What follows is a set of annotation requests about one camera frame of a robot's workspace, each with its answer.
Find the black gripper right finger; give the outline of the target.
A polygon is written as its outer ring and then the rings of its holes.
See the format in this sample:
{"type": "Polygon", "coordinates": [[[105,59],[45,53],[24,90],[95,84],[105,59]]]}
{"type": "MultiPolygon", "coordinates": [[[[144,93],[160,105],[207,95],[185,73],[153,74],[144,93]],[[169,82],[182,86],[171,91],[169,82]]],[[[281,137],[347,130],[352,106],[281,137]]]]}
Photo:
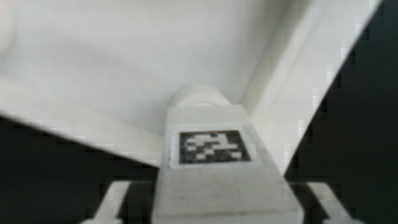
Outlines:
{"type": "Polygon", "coordinates": [[[359,224],[326,182],[292,182],[290,187],[304,209],[303,224],[359,224]]]}

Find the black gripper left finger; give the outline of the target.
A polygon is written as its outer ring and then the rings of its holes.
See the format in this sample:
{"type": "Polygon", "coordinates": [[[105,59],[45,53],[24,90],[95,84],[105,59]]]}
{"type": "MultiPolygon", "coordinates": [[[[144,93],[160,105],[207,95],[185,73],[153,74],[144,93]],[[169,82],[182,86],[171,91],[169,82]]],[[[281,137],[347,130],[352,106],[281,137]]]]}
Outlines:
{"type": "Polygon", "coordinates": [[[150,181],[111,183],[95,215],[79,224],[146,224],[152,211],[150,181]]]}

